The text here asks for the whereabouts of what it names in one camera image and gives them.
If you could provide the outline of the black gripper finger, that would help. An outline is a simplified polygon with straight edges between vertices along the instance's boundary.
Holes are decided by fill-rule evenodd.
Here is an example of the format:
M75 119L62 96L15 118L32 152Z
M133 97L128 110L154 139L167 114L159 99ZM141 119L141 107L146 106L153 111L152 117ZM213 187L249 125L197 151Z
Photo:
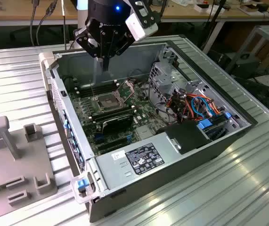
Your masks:
M75 41L80 47L96 58L102 70L106 69L106 58L101 55L101 44L88 32L86 28L78 28L74 32Z
M121 55L133 42L134 38L130 31L114 31L112 40L108 44L108 51L105 54L104 70L108 71L109 61L112 57Z

